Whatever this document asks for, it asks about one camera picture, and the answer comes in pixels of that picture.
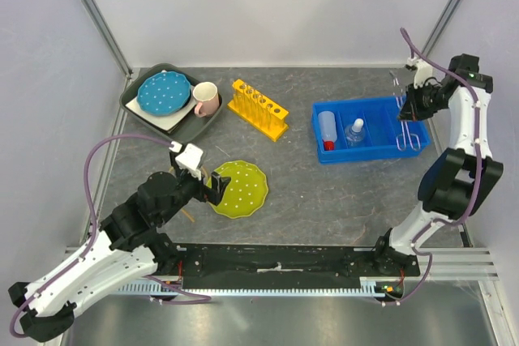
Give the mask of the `metal crucible tongs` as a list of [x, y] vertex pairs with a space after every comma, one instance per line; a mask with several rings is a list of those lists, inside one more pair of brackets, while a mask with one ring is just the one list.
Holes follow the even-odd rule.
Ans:
[[[395, 88], [400, 87], [396, 73], [393, 70], [390, 70], [389, 74], [391, 75], [393, 86]], [[404, 105], [403, 94], [401, 93], [400, 95], [397, 95], [393, 93], [393, 95], [397, 104], [397, 108], [401, 110]], [[410, 132], [408, 122], [401, 120], [399, 120], [399, 122], [401, 126], [401, 133], [396, 137], [397, 149], [400, 152], [404, 152], [408, 148], [410, 148], [413, 151], [420, 152], [422, 149], [422, 145], [420, 143], [419, 137], [416, 134]]]

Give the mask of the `glass flask white stopper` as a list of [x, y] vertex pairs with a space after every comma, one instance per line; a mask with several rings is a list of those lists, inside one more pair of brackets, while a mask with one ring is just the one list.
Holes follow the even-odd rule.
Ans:
[[357, 118], [345, 128], [345, 139], [348, 147], [359, 147], [363, 145], [365, 139], [364, 121]]

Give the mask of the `white wash bottle red cap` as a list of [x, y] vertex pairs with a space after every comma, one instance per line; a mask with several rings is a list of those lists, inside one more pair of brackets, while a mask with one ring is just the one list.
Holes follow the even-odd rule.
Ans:
[[335, 149], [337, 141], [337, 125], [335, 115], [332, 111], [322, 111], [318, 114], [321, 138], [326, 152]]

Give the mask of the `yellow test tube rack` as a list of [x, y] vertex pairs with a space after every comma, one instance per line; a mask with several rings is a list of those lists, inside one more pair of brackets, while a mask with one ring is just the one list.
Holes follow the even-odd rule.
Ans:
[[232, 83], [233, 97], [227, 107], [241, 119], [276, 142], [289, 128], [289, 111], [241, 79]]

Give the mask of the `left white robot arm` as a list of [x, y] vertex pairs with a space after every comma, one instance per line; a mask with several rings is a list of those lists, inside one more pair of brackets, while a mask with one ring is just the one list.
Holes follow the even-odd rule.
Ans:
[[217, 205], [230, 177], [211, 181], [157, 172], [113, 209], [90, 240], [47, 275], [9, 290], [17, 311], [11, 334], [44, 343], [68, 330], [75, 318], [104, 296], [140, 277], [168, 276], [186, 257], [184, 249], [157, 230], [192, 199]]

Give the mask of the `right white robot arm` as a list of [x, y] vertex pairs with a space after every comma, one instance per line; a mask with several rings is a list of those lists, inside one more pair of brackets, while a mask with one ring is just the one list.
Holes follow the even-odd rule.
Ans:
[[503, 174], [487, 139], [493, 79], [480, 73], [478, 61], [465, 53], [453, 57], [442, 80], [434, 77], [435, 66], [418, 55], [406, 64], [414, 81], [406, 88], [399, 120], [416, 122], [447, 109], [450, 139], [421, 180], [417, 206], [376, 242], [371, 265], [381, 276], [412, 275], [420, 246], [440, 228], [464, 223]]

